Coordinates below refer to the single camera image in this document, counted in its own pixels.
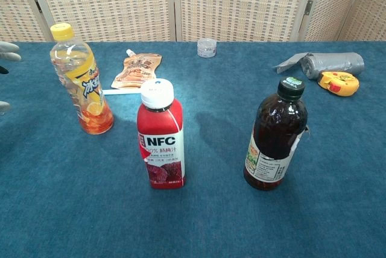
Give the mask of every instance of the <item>white bottle cap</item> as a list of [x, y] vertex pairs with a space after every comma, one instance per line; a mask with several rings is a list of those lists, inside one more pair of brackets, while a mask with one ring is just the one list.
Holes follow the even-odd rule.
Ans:
[[156, 78], [141, 86], [141, 100], [149, 109], [163, 109], [174, 100], [173, 85], [169, 80]]

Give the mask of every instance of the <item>dark brown glass bottle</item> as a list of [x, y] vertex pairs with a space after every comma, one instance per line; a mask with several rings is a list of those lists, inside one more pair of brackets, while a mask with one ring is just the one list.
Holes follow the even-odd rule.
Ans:
[[245, 159], [244, 178], [260, 190], [272, 190], [283, 180], [307, 124], [300, 97], [303, 81], [281, 79], [277, 93], [260, 104]]

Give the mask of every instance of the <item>red juice bottle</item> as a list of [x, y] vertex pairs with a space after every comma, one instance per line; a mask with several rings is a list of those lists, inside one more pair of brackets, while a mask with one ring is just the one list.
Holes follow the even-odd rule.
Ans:
[[183, 110], [174, 98], [173, 85], [153, 79], [141, 86], [137, 115], [138, 141], [155, 189], [177, 189], [185, 183]]
[[244, 166], [251, 186], [272, 190], [282, 182], [307, 124], [304, 88], [301, 80], [282, 78], [277, 93], [260, 104]]

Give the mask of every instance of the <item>iced tea bottle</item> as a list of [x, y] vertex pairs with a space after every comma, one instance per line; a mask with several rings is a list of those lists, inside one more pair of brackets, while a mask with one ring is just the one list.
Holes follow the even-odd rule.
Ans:
[[251, 186], [272, 190], [282, 182], [307, 124], [304, 89], [303, 81], [285, 77], [260, 104], [244, 166]]
[[90, 47], [74, 37], [68, 23], [53, 25], [51, 33], [58, 42], [50, 52], [51, 61], [72, 99], [82, 129], [90, 134], [104, 133], [113, 125], [114, 117], [103, 95]]

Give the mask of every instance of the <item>bottle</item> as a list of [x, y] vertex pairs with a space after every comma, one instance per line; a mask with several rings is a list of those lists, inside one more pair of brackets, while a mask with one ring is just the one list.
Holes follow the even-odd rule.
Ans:
[[50, 52], [51, 62], [72, 99], [82, 129], [90, 134], [106, 132], [114, 117], [103, 95], [90, 47], [74, 37], [68, 23], [53, 25], [51, 33], [58, 42]]
[[185, 183], [183, 110], [174, 98], [173, 85], [156, 78], [141, 86], [137, 115], [139, 151], [151, 187], [176, 189]]
[[244, 166], [244, 178], [260, 190], [272, 190], [283, 180], [306, 128], [307, 109], [300, 97], [303, 81], [282, 78], [277, 93], [260, 104]]

